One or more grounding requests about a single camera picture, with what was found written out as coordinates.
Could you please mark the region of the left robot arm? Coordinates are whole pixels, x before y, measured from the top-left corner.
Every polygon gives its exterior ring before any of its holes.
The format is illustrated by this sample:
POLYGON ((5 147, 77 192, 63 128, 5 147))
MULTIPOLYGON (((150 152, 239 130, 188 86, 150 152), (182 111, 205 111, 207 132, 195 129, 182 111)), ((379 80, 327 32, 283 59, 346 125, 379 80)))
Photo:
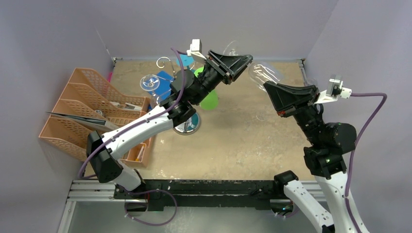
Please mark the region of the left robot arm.
POLYGON ((171 93, 144 116, 116 130, 87 137, 85 163, 90 163, 100 183, 114 182, 134 199, 143 196, 145 185, 138 171, 122 162, 122 156, 143 141, 188 121, 195 105, 220 83, 231 84, 252 63, 253 56, 223 55, 209 50, 203 71, 194 75, 183 66, 181 54, 174 50, 180 70, 171 82, 171 93))

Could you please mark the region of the blue plastic wine glass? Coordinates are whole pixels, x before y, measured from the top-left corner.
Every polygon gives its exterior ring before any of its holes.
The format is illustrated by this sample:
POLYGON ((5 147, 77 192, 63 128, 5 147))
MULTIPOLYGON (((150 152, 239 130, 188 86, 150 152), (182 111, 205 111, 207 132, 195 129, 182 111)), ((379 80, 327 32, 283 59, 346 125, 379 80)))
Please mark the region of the blue plastic wine glass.
POLYGON ((180 54, 180 59, 176 59, 177 65, 180 67, 182 66, 184 69, 189 69, 193 70, 194 66, 196 65, 196 62, 191 56, 187 56, 184 54, 180 54))

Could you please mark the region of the green plastic wine glass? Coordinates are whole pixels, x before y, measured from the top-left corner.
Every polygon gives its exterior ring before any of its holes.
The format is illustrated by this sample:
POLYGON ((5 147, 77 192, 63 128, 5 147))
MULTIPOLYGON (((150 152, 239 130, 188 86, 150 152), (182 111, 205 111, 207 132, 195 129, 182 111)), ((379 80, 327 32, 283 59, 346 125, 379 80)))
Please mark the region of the green plastic wine glass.
MULTIPOLYGON (((204 67, 200 67, 194 71, 194 75, 199 79, 200 73, 204 71, 204 67)), ((216 90, 212 90, 208 95, 199 103, 199 106, 204 110, 213 110, 219 104, 218 94, 216 90)))

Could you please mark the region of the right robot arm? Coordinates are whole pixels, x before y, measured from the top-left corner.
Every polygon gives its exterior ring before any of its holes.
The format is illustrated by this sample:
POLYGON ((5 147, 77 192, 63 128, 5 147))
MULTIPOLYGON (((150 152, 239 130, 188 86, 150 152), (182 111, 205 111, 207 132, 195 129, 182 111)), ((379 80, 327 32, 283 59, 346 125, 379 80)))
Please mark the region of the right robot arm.
POLYGON ((309 147, 304 148, 307 168, 326 199, 325 209, 302 185, 295 174, 287 171, 275 176, 273 192, 289 198, 319 233, 365 233, 367 228, 346 187, 349 170, 343 156, 356 147, 357 132, 348 123, 323 121, 323 104, 348 98, 350 90, 341 81, 331 81, 325 91, 315 85, 294 87, 272 81, 264 89, 280 117, 293 117, 309 147))

